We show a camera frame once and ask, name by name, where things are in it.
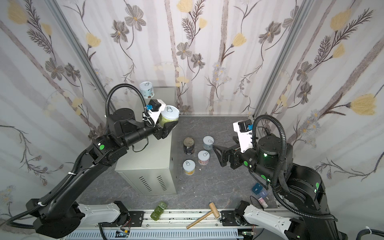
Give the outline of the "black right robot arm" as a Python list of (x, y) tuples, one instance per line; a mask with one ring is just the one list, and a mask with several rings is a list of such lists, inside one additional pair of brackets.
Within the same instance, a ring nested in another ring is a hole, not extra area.
[[(213, 146), (222, 167), (230, 164), (232, 169), (245, 166), (250, 173), (260, 176), (267, 183), (272, 176), (281, 153), (281, 139), (275, 135), (259, 139), (256, 148), (241, 152), (237, 137), (231, 148)], [(248, 202), (241, 201), (235, 209), (241, 222), (265, 228), (285, 240), (346, 240), (348, 236), (338, 230), (336, 220), (331, 215), (326, 188), (315, 170), (293, 162), (293, 147), (287, 144), (286, 161), (282, 167), (288, 190), (281, 183), (276, 192), (290, 202), (295, 211), (304, 213), (295, 218), (279, 217), (257, 209)]]

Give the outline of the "teal label can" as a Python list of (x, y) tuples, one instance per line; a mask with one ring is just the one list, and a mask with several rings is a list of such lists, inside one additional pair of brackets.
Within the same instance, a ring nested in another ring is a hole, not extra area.
[(211, 150), (213, 148), (214, 144), (214, 138), (211, 136), (205, 136), (203, 138), (203, 148), (207, 151)]

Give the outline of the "green label can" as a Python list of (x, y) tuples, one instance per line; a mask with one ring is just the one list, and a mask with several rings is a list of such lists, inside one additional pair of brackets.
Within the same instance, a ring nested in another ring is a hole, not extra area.
[(166, 123), (174, 122), (179, 119), (180, 111), (178, 108), (166, 105), (166, 108), (161, 112), (159, 125), (163, 127)]

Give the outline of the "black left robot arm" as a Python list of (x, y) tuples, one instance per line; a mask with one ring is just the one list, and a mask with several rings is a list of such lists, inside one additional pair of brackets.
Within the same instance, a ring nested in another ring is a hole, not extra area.
[(165, 139), (177, 125), (178, 118), (162, 123), (168, 106), (144, 109), (143, 121), (137, 122), (131, 109), (113, 114), (106, 110), (107, 131), (96, 138), (75, 160), (73, 169), (52, 191), (27, 202), (27, 214), (36, 217), (31, 229), (54, 239), (63, 238), (80, 226), (98, 223), (125, 224), (129, 211), (120, 201), (106, 205), (78, 204), (76, 199), (103, 172), (112, 167), (134, 144), (154, 136)]

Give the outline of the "blue brown label can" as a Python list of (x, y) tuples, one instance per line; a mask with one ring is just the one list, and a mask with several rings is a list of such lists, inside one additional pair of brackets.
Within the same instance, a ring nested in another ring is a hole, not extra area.
[(155, 96), (154, 87), (151, 82), (142, 82), (140, 83), (139, 88), (145, 99), (152, 99)]

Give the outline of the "pink label can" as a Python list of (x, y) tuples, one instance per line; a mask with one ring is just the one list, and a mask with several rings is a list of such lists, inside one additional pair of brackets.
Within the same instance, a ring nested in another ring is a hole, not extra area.
[(205, 166), (209, 163), (210, 153), (206, 150), (199, 151), (198, 153), (199, 164)]

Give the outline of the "yellow label can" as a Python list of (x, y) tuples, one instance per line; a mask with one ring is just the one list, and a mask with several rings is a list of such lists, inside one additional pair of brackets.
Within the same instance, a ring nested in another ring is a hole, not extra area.
[(185, 160), (183, 162), (183, 169), (186, 175), (193, 175), (195, 173), (196, 163), (193, 160)]

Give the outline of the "dark blue can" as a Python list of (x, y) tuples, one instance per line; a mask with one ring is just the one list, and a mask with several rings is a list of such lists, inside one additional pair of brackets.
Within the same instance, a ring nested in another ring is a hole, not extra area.
[(184, 153), (186, 155), (192, 155), (195, 148), (195, 140), (191, 137), (187, 137), (183, 141)]

